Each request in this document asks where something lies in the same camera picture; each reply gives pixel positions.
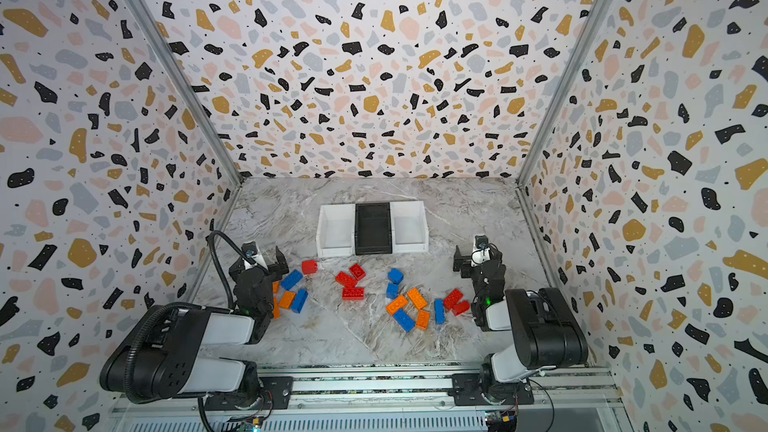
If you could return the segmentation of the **red square lego brick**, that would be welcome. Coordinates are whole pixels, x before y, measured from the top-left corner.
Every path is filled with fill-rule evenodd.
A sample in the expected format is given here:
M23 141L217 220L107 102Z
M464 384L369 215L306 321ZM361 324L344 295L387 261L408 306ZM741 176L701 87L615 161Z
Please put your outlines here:
M313 275L318 272L319 265L316 260L305 260L301 264L301 269L304 275Z

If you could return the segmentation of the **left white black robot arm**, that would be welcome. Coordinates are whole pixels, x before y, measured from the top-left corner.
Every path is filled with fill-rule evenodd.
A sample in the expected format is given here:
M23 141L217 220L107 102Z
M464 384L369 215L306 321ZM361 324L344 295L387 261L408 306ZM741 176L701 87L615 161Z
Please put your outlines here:
M245 250L249 258L229 269L232 308L151 306L103 365L101 388L134 404L208 398L246 409L267 399L254 362L200 355L208 346L255 345L277 317L273 286L289 272L285 255L276 249L275 262L266 264L253 243Z

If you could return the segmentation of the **blue lego brick narrow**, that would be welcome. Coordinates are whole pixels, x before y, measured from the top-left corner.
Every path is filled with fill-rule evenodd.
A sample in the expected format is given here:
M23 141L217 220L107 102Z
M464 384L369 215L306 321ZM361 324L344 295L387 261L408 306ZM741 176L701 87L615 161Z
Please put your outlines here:
M445 307L442 299L434 301L434 320L436 325L442 325L445 322Z

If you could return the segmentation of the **blue square lego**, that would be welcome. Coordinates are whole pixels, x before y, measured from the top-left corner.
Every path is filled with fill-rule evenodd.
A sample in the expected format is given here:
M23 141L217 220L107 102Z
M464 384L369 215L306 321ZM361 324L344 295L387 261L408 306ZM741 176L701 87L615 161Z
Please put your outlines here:
M403 281L403 274L396 268L392 268L388 272L388 279L393 284L400 284Z
M389 283L386 289L386 297L389 300L395 300L399 296L399 285L397 283Z

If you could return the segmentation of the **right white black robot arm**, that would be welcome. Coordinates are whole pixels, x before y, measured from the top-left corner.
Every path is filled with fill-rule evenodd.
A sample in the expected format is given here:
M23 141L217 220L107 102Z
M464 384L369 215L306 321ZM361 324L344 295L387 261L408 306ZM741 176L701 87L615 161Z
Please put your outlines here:
M561 291L508 289L503 254L485 236L477 238L472 253L455 251L453 270L472 282L475 295L449 310L469 310L482 331L511 335L511 344L488 355L478 372L452 376L456 404L509 406L519 398L530 404L529 378L587 363L587 340Z

